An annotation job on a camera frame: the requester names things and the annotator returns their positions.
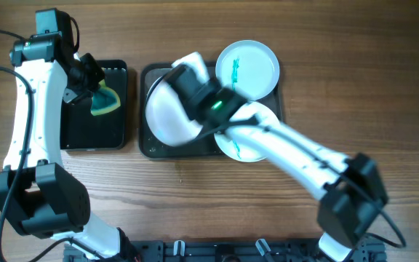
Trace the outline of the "blue and yellow sponge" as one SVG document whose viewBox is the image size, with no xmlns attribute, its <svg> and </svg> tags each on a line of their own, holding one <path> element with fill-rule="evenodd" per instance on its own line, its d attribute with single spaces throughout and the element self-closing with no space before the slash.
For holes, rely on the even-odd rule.
<svg viewBox="0 0 419 262">
<path fill-rule="evenodd" d="M 108 87 L 105 80 L 99 82 L 99 89 L 93 93 L 90 113 L 93 116 L 108 114 L 121 106 L 119 95 Z"/>
</svg>

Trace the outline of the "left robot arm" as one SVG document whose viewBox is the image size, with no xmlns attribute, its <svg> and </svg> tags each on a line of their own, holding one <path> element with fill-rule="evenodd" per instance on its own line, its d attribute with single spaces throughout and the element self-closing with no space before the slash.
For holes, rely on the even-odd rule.
<svg viewBox="0 0 419 262">
<path fill-rule="evenodd" d="M 20 235 L 66 242 L 88 259 L 139 261 L 125 233 L 90 208 L 86 187 L 63 166 L 61 108 L 65 95 L 89 98 L 101 116 L 121 104 L 90 54 L 78 56 L 70 33 L 43 31 L 15 42 L 10 73 L 17 81 L 12 144 L 0 172 L 0 222 Z"/>
</svg>

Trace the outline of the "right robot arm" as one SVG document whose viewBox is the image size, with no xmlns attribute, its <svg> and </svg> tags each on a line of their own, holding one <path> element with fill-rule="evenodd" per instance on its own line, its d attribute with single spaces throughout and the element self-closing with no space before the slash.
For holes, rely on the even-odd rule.
<svg viewBox="0 0 419 262">
<path fill-rule="evenodd" d="M 263 105 L 210 77 L 198 52 L 176 60 L 150 98 L 146 115 L 157 116 L 152 131 L 162 143 L 184 146 L 220 133 L 302 185 L 319 202 L 323 235 L 317 246 L 330 261 L 350 258 L 375 219 L 385 214 L 388 195 L 374 160 L 325 148 L 270 117 Z"/>
</svg>

